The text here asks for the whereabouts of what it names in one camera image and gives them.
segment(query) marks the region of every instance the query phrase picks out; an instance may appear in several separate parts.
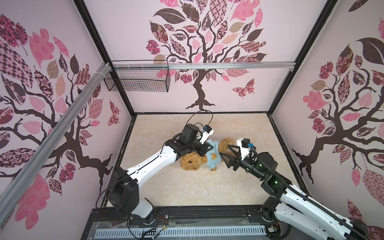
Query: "beige floor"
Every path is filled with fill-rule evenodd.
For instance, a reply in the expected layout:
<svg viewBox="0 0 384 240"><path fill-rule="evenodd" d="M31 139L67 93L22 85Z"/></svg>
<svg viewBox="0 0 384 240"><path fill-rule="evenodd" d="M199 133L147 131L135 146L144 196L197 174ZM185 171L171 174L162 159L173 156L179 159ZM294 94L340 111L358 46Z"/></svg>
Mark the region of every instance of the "beige floor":
<svg viewBox="0 0 384 240"><path fill-rule="evenodd" d="M189 114L138 115L121 167L126 169L149 158L163 143L183 130ZM207 124L210 114L197 114L190 123ZM215 114L210 124L214 141L225 137L249 138L257 152L269 152L278 162L277 171L297 184L266 114ZM217 171L201 167L184 171L180 162L160 170L140 190L154 205L241 205L262 204L268 194L261 182L243 169L236 172L224 162Z"/></svg>

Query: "teddy bear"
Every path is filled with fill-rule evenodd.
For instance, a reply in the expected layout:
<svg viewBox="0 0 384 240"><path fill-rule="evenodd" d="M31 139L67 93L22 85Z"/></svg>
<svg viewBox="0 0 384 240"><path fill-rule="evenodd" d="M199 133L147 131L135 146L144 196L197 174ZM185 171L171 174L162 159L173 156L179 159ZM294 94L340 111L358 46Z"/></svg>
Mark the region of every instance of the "teddy bear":
<svg viewBox="0 0 384 240"><path fill-rule="evenodd" d="M221 162L221 156L219 154L220 152L225 152L229 155L234 156L234 154L228 148L228 145L235 144L235 141L231 137L226 137L220 142L208 139L207 143L212 145L213 149L208 151L203 157L198 155L196 152L188 153L185 156L181 157L180 165L183 170L196 171L204 165L207 166L209 170L216 171L216 165Z"/></svg>

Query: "butterfly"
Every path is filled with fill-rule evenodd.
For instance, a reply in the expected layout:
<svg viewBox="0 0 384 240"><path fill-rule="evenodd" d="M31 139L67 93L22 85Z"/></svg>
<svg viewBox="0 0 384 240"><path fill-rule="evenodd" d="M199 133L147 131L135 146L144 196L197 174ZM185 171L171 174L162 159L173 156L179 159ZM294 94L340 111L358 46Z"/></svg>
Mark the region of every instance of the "butterfly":
<svg viewBox="0 0 384 240"><path fill-rule="evenodd" d="M254 87L252 87L253 85L255 84L255 79L252 79L250 80L247 85L245 86L245 88L234 88L232 90L234 90L235 92L237 92L239 94L240 97L242 97L244 99L244 96L247 94L247 93L254 93L253 91L255 90Z"/></svg>
<svg viewBox="0 0 384 240"><path fill-rule="evenodd" d="M112 110L112 116L109 118L108 126L119 122L119 117L117 115L119 115L119 112L121 111L118 107L115 107L115 104L111 100L109 101L109 105Z"/></svg>

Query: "black wire basket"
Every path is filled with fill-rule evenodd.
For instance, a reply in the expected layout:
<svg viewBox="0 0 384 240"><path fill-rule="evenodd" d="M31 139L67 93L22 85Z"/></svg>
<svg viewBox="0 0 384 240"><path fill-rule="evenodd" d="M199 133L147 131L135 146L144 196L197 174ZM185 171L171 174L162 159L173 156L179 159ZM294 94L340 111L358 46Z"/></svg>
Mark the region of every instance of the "black wire basket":
<svg viewBox="0 0 384 240"><path fill-rule="evenodd" d="M116 84L118 84L117 81L120 81L124 91L168 92L170 83L168 61L124 60L112 62L113 71L110 71L104 78L109 91L118 91Z"/></svg>

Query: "pink wall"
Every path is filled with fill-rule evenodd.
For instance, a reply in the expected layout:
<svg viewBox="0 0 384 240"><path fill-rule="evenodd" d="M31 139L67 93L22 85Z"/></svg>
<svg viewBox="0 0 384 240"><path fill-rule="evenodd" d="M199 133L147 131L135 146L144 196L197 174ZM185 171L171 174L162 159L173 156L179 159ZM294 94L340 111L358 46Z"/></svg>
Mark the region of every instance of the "pink wall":
<svg viewBox="0 0 384 240"><path fill-rule="evenodd" d="M102 60L72 1L12 1L0 12L0 191L29 160ZM104 82L53 151L2 239L79 239L130 117Z"/></svg>
<svg viewBox="0 0 384 240"><path fill-rule="evenodd" d="M219 63L294 61L325 2L92 0L86 4L113 60ZM208 27L211 23L212 30L197 29L199 22ZM184 82L176 81L173 71L169 92L127 95L136 112L267 111L286 71L248 69L232 74L217 69L215 79L206 78L212 71L199 71L194 79L194 70L189 70L180 73L191 76Z"/></svg>
<svg viewBox="0 0 384 240"><path fill-rule="evenodd" d="M354 2L340 1L273 116L313 197L382 239L384 2Z"/></svg>

